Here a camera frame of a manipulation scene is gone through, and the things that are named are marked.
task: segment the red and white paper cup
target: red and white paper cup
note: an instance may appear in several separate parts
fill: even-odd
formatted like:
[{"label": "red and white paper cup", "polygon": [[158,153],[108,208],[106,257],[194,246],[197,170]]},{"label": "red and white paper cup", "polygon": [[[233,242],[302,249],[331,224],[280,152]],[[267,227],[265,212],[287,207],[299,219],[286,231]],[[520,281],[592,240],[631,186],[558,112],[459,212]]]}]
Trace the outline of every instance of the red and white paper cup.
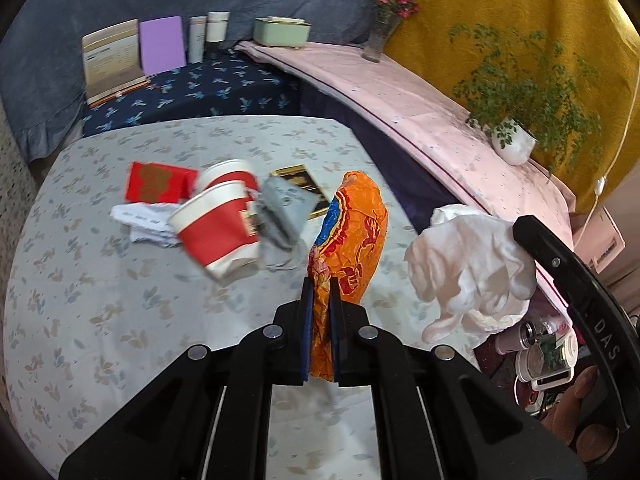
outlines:
[{"label": "red and white paper cup", "polygon": [[209,187],[231,180],[241,180],[247,189],[259,190],[258,179],[249,163],[246,160],[233,158],[201,171],[196,180],[195,194],[202,193]]},{"label": "red and white paper cup", "polygon": [[184,248],[217,279],[258,259],[248,202],[244,182],[231,180],[209,187],[169,217]]}]

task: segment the mustard yellow fabric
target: mustard yellow fabric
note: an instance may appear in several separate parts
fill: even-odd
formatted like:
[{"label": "mustard yellow fabric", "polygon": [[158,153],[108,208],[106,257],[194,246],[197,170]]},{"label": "mustard yellow fabric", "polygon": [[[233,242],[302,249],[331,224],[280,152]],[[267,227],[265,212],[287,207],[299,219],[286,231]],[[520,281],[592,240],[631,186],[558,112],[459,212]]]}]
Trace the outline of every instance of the mustard yellow fabric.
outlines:
[{"label": "mustard yellow fabric", "polygon": [[[636,85],[640,38],[617,0],[417,0],[420,13],[400,25],[385,53],[453,98],[455,83],[477,65],[479,54],[469,43],[449,43],[449,29],[457,23],[513,26],[521,32],[546,30],[549,37],[577,52],[602,75],[583,99],[587,109],[602,118],[604,157],[596,169],[587,155],[573,169],[556,170],[577,197],[577,212],[587,212],[594,200],[594,183],[609,167],[622,138]],[[571,55],[564,60],[570,67]],[[640,107],[632,116],[622,153],[607,179],[611,192],[640,155]],[[540,154],[534,156],[544,163]]]}]

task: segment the silver screw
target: silver screw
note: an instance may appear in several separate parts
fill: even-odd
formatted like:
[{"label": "silver screw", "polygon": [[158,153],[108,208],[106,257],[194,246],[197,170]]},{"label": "silver screw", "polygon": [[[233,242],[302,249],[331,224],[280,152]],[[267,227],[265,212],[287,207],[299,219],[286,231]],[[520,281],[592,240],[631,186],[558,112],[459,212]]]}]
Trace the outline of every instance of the silver screw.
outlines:
[{"label": "silver screw", "polygon": [[358,335],[363,339],[375,339],[378,337],[378,329],[374,326],[361,326]]},{"label": "silver screw", "polygon": [[207,347],[202,345],[192,346],[187,350],[189,359],[199,361],[207,356]]},{"label": "silver screw", "polygon": [[280,325],[267,325],[262,329],[262,334],[269,339],[276,339],[282,335],[282,327]]},{"label": "silver screw", "polygon": [[436,357],[441,361],[451,361],[456,355],[456,351],[447,345],[436,346],[433,353],[436,354]]}]

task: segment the crumpled white tissue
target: crumpled white tissue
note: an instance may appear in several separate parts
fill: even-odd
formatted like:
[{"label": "crumpled white tissue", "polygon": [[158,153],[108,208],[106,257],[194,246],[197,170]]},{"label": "crumpled white tissue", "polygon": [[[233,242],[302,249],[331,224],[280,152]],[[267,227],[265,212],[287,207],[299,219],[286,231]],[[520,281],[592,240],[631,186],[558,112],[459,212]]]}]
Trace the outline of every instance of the crumpled white tissue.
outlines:
[{"label": "crumpled white tissue", "polygon": [[134,202],[113,206],[110,215],[131,227],[129,238],[132,242],[146,241],[161,247],[173,247],[180,244],[180,239],[167,220],[179,207],[179,204]]},{"label": "crumpled white tissue", "polygon": [[422,340],[432,344],[461,326],[476,348],[525,315],[535,261],[514,241],[512,222],[459,204],[434,210],[431,220],[404,255],[418,297],[440,309]]}]

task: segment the white cord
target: white cord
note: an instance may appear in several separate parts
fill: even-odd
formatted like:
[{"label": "white cord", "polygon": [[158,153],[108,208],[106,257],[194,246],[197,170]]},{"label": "white cord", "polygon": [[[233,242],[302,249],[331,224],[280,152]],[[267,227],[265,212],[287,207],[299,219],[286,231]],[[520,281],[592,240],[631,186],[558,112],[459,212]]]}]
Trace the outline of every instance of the white cord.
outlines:
[{"label": "white cord", "polygon": [[589,215],[587,216],[587,220],[584,223],[584,225],[582,226],[582,229],[580,231],[580,235],[578,236],[578,241],[574,245],[574,249],[578,246],[578,244],[580,244],[580,241],[582,240],[582,235],[584,234],[584,231],[587,229],[587,225],[589,224],[589,220],[591,220],[591,216],[593,216],[593,212],[596,211],[596,206],[598,205],[598,199],[600,198],[600,195],[604,191],[604,187],[605,187],[605,185],[607,183],[607,177],[609,176],[609,173],[613,169],[613,166],[615,165],[615,163],[618,161],[618,157],[620,156],[620,152],[622,151],[622,145],[625,143],[626,133],[629,131],[629,124],[631,123],[631,116],[633,114],[634,106],[636,104],[636,98],[638,97],[638,85],[640,85],[640,59],[638,60],[638,75],[636,76],[636,89],[634,90],[634,97],[633,97],[633,99],[631,99],[631,107],[629,108],[629,114],[628,114],[628,116],[626,116],[625,131],[622,133],[622,139],[620,140],[620,144],[618,145],[618,150],[616,151],[616,155],[613,157],[613,160],[611,161],[611,164],[607,168],[607,171],[605,172],[605,174],[603,176],[601,176],[596,181],[596,185],[595,185],[595,189],[594,189],[594,192],[595,192],[595,195],[596,195],[596,200],[593,202],[593,206],[591,207],[591,210],[589,211]]}]

